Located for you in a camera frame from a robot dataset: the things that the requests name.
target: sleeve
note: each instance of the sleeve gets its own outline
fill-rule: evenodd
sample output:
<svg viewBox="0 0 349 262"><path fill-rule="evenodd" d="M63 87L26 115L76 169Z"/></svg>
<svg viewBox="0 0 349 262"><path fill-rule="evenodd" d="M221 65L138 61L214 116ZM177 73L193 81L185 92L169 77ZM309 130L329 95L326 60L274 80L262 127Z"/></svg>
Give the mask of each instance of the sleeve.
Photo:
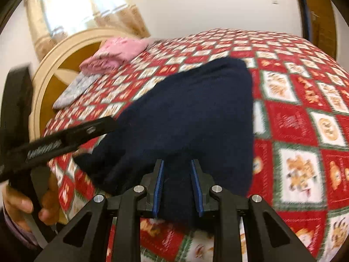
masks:
<svg viewBox="0 0 349 262"><path fill-rule="evenodd" d="M21 232L16 233L16 231L12 229L13 222L5 213L6 211L0 210L1 258L6 262L33 262L39 255L41 248L33 245L24 236L21 236Z"/></svg>

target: door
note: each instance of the door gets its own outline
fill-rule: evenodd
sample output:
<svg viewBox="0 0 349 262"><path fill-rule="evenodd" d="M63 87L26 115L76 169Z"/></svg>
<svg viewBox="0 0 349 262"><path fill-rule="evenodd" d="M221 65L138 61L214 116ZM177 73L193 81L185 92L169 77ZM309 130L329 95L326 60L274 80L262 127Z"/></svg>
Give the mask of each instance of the door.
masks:
<svg viewBox="0 0 349 262"><path fill-rule="evenodd" d="M313 28L313 44L336 59L337 34L331 0L306 0Z"/></svg>

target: light blue cloth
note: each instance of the light blue cloth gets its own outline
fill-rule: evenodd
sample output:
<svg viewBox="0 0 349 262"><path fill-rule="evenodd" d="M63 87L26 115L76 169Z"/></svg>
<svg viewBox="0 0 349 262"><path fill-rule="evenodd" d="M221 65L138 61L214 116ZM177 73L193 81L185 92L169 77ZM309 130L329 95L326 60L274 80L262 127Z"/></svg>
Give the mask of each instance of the light blue cloth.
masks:
<svg viewBox="0 0 349 262"><path fill-rule="evenodd" d="M78 74L74 81L66 88L53 104L53 109L62 109L71 105L80 95L86 91L90 85L98 80L102 75L95 74L85 76L82 72Z"/></svg>

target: navy blue cloth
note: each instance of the navy blue cloth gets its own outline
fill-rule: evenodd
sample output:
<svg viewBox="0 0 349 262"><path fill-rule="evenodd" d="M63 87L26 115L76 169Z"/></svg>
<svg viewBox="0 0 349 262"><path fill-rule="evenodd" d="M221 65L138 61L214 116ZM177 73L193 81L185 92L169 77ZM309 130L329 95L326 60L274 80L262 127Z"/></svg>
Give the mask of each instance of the navy blue cloth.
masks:
<svg viewBox="0 0 349 262"><path fill-rule="evenodd" d="M245 196L252 180L252 78L243 61L221 58L167 77L118 117L92 154L75 158L95 186L122 194L164 159L159 217L197 219L190 160L216 184Z"/></svg>

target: wooden headboard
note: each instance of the wooden headboard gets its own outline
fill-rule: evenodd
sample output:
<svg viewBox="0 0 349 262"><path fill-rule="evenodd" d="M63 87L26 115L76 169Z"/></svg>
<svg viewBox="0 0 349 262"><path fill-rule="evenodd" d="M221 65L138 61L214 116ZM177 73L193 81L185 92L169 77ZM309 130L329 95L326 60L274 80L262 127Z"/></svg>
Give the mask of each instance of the wooden headboard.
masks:
<svg viewBox="0 0 349 262"><path fill-rule="evenodd" d="M79 74L79 65L92 56L101 42L129 33L113 28L88 29L61 41L40 63L33 79L34 96L29 118L30 140L38 139L48 121L55 116L54 102Z"/></svg>

